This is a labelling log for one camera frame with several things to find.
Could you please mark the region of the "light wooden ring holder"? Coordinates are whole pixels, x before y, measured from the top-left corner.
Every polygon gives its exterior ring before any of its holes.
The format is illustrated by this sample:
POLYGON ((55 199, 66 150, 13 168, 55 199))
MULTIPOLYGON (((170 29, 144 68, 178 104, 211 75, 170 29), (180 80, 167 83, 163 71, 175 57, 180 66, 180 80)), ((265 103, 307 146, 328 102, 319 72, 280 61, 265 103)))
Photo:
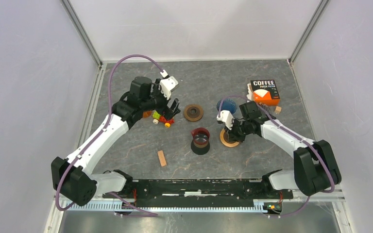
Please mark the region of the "light wooden ring holder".
POLYGON ((234 141, 234 142, 229 141, 229 138, 228 138, 228 135, 225 129, 222 129, 220 132, 220 141, 224 146, 229 147, 229 148, 234 148, 240 144, 240 142, 238 141, 234 141))

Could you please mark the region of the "blue ribbed plastic dripper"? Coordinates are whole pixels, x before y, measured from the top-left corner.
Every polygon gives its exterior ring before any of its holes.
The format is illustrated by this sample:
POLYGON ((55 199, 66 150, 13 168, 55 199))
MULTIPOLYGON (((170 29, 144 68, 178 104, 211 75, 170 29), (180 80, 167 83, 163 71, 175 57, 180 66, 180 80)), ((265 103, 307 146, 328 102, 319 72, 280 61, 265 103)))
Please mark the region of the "blue ribbed plastic dripper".
POLYGON ((216 106, 217 111, 229 111, 231 114, 234 114, 237 111, 237 104, 232 99, 225 99, 222 102, 222 107, 220 107, 222 100, 219 100, 216 106))

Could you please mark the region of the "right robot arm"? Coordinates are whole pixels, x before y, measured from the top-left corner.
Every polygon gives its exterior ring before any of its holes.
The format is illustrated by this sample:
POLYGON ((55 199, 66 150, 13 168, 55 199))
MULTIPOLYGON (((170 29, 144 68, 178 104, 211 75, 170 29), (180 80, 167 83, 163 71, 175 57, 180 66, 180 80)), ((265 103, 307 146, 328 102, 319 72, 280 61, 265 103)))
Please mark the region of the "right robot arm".
POLYGON ((274 198, 281 190, 299 190, 306 196, 330 193, 342 180, 332 147, 326 140, 304 137, 284 126, 276 117, 254 101, 240 105, 241 118, 230 111, 217 114, 218 123, 232 143, 242 143, 256 134, 271 141, 293 159, 292 170, 277 170, 263 176, 261 192, 274 198))

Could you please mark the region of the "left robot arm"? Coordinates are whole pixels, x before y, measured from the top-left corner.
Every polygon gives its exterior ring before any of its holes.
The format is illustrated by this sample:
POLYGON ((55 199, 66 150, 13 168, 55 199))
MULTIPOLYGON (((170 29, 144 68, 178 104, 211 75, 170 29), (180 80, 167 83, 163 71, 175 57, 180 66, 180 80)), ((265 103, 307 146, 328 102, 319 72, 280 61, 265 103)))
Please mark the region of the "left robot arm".
POLYGON ((63 195, 83 206, 94 196, 108 192, 116 192, 122 198, 129 197, 133 184, 122 173, 93 174, 93 170, 111 146, 143 118, 144 112, 157 111, 167 120, 180 113, 178 99, 168 106, 178 85, 173 76, 156 79, 155 82, 147 77, 135 77, 130 90, 112 105, 98 129, 65 159, 56 157, 52 161, 56 201, 63 195))

